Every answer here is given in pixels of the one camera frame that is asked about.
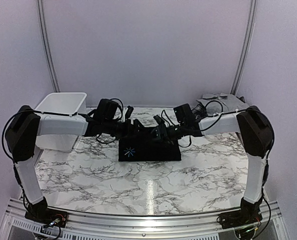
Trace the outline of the black garment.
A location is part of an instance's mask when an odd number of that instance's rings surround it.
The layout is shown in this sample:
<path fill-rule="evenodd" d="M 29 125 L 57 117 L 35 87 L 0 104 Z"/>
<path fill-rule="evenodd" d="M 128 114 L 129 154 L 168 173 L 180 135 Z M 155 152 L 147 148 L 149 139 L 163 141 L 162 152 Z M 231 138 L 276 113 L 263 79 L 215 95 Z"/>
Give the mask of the black garment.
<path fill-rule="evenodd" d="M 179 162 L 182 160 L 177 140 L 156 142 L 141 137 L 118 141 L 119 162 Z"/>

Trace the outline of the grey button-up shirt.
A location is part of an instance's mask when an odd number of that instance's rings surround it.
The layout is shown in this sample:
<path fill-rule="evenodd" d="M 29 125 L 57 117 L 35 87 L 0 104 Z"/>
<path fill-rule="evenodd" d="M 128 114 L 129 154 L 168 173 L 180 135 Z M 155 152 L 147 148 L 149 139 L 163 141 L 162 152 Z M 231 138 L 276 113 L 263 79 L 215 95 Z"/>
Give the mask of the grey button-up shirt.
<path fill-rule="evenodd" d="M 219 103 L 211 102 L 213 100 L 221 102 L 223 110 Z M 235 95 L 226 93 L 205 93 L 200 99 L 197 99 L 196 101 L 206 107 L 207 113 L 209 115 L 220 112 L 234 112 L 235 110 L 244 110 L 249 107 L 247 103 L 244 103 Z"/>

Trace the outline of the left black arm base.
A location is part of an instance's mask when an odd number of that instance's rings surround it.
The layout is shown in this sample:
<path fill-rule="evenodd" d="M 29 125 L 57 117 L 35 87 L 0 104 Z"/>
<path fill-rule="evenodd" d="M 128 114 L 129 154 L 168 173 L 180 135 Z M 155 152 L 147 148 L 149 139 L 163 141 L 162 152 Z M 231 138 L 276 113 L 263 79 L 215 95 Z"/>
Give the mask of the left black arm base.
<path fill-rule="evenodd" d="M 45 197 L 43 197 L 43 199 L 36 204 L 32 204 L 30 202 L 26 203 L 25 209 L 25 218 L 28 220 L 32 220 L 47 226 L 49 226 L 51 222 L 59 220 L 59 222 L 56 222 L 56 224 L 61 228 L 64 228 L 67 224 L 68 213 L 66 211 L 49 208 Z"/>

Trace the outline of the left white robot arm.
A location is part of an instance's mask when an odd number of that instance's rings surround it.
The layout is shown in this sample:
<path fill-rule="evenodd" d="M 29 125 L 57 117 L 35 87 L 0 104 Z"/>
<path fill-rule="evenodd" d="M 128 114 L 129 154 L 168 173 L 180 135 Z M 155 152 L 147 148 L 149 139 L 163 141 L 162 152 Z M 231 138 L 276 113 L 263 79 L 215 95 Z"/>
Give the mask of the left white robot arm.
<path fill-rule="evenodd" d="M 52 212 L 44 206 L 47 202 L 38 183 L 35 164 L 30 160 L 34 156 L 37 137 L 44 135 L 94 137 L 107 134 L 119 140 L 137 136 L 144 129 L 145 127 L 137 119 L 99 120 L 85 113 L 38 111 L 23 105 L 9 119 L 2 135 L 15 165 L 18 184 L 28 202 L 34 205 L 31 213 L 40 222 L 46 223 L 52 218 Z"/>

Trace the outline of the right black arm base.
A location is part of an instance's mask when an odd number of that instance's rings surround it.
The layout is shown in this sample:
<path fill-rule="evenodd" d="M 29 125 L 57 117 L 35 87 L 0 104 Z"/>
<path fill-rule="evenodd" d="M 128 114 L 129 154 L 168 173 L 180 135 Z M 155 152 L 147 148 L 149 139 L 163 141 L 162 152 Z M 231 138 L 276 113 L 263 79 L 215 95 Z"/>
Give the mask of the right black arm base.
<path fill-rule="evenodd" d="M 240 210 L 220 213 L 216 221 L 222 229 L 229 229 L 260 222 L 263 217 L 260 205 L 263 202 L 261 197 L 255 203 L 250 203 L 244 198 L 240 202 Z"/>

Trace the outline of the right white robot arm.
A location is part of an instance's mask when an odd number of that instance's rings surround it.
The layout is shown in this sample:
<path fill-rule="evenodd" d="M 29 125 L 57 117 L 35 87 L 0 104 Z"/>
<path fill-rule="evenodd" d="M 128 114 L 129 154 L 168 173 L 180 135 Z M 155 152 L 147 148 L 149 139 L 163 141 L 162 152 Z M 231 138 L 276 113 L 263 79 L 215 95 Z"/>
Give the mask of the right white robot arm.
<path fill-rule="evenodd" d="M 160 115 L 153 117 L 157 122 L 153 139 L 161 142 L 185 136 L 239 133 L 248 158 L 246 189 L 242 199 L 250 204 L 259 202 L 268 178 L 269 154 L 275 142 L 274 129 L 266 115 L 255 105 L 213 115 L 204 113 L 200 117 L 195 117 L 187 104 L 174 108 L 174 112 L 178 122 L 176 125 L 165 126 Z"/>

